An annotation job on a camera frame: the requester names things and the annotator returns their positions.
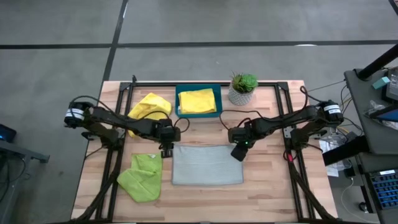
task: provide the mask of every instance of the gray concrete floor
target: gray concrete floor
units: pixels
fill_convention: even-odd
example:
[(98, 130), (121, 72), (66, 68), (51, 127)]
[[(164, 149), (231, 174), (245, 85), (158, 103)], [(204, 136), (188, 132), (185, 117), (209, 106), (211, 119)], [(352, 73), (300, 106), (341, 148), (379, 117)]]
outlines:
[[(0, 45), (109, 44), (121, 3), (0, 0)], [(387, 0), (130, 0), (124, 18), (120, 43), (391, 40), (398, 31)], [(300, 79), (311, 90), (342, 80), (345, 70), (364, 67), (390, 47), (118, 49), (109, 79), (135, 74), (140, 80), (227, 80), (234, 71), (263, 80)], [(108, 54), (109, 49), (0, 50), (0, 105), (7, 105), (0, 123), (18, 131), (18, 145), (51, 155), (48, 164), (32, 164), (13, 223), (70, 218), (87, 142), (79, 131), (63, 127), (63, 117), (73, 97), (98, 96)], [(343, 85), (317, 90), (317, 96), (340, 101)], [(346, 115), (359, 123), (353, 104)], [(361, 222), (341, 206), (349, 182), (331, 181), (342, 183), (332, 185), (339, 217)], [(362, 200), (357, 187), (345, 193), (351, 212), (377, 220), (357, 209)]]

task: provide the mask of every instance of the blue container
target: blue container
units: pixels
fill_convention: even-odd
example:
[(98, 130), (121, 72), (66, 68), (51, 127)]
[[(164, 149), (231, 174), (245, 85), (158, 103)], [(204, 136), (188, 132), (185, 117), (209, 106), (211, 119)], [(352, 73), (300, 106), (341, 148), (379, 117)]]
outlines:
[[(180, 114), (178, 107), (180, 106), (180, 99), (178, 94), (183, 91), (195, 91), (211, 88), (213, 89), (214, 98), (216, 101), (216, 112), (207, 114)], [(184, 84), (175, 86), (175, 114), (179, 118), (217, 118), (223, 110), (223, 103), (221, 100), (221, 86), (219, 84)]]

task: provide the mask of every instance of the succulent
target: succulent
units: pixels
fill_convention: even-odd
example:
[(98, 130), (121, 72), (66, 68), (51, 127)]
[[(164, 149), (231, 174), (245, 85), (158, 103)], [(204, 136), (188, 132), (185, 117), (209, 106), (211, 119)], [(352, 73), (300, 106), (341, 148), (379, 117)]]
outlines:
[(250, 93), (258, 85), (257, 77), (255, 75), (234, 73), (232, 77), (232, 87), (239, 93)]

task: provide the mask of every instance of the potted plant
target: potted plant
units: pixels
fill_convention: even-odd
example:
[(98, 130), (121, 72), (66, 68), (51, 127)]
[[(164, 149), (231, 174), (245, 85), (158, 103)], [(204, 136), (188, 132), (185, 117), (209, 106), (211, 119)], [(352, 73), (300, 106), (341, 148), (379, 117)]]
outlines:
[(228, 98), (235, 105), (246, 105), (249, 103), (257, 86), (258, 82), (255, 75), (234, 73), (229, 86)]

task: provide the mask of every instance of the white plant pot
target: white plant pot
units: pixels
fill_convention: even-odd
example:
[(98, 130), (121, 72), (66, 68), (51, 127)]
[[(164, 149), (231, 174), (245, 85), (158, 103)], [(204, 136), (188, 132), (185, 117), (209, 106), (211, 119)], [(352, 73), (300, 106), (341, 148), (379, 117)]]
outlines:
[(243, 106), (250, 102), (253, 93), (254, 89), (250, 93), (240, 93), (236, 91), (232, 85), (229, 85), (228, 98), (234, 105)]

